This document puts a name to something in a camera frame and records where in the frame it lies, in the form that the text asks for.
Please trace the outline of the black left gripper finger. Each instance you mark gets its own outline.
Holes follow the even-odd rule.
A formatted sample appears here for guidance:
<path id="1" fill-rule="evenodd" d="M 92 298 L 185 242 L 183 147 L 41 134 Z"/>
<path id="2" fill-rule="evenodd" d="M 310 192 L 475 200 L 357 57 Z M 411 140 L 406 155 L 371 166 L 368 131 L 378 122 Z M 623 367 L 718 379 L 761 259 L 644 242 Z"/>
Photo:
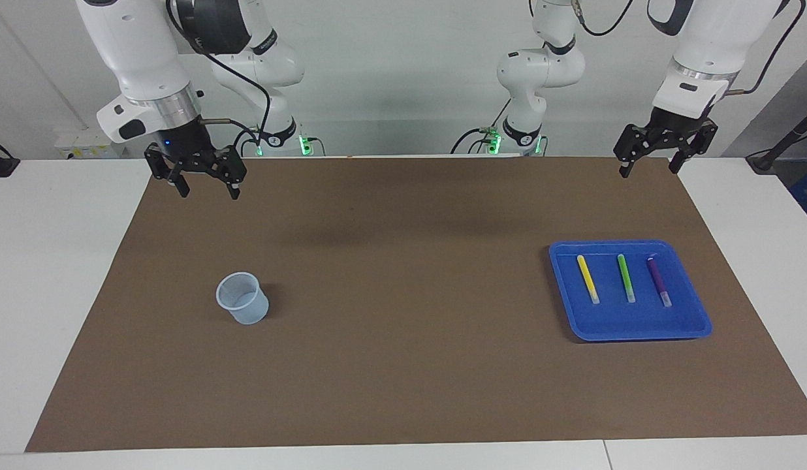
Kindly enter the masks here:
<path id="1" fill-rule="evenodd" d="M 677 152 L 669 163 L 670 172 L 672 174 L 679 173 L 684 163 L 692 157 L 702 155 L 708 151 L 718 129 L 719 126 L 713 121 L 705 121 L 698 131 L 693 132 L 690 136 L 680 137 Z"/>
<path id="2" fill-rule="evenodd" d="M 629 178 L 635 163 L 655 151 L 658 140 L 658 127 L 634 124 L 625 126 L 613 148 L 614 155 L 620 163 L 619 174 L 622 178 Z"/>

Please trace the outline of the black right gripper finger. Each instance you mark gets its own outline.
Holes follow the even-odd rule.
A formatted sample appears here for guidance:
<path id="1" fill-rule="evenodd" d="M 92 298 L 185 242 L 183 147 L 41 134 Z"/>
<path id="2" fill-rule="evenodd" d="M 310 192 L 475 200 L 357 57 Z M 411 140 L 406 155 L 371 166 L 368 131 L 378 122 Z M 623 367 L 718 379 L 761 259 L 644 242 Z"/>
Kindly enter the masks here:
<path id="1" fill-rule="evenodd" d="M 191 188 L 182 174 L 183 163 L 180 163 L 177 158 L 165 155 L 165 152 L 161 151 L 159 146 L 147 146 L 144 151 L 144 158 L 149 165 L 153 178 L 167 181 L 168 184 L 176 188 L 183 198 L 189 195 Z"/>
<path id="2" fill-rule="evenodd" d="M 236 149 L 223 148 L 214 152 L 212 177 L 225 184 L 231 199 L 239 199 L 240 184 L 244 181 L 246 174 L 244 161 Z"/>

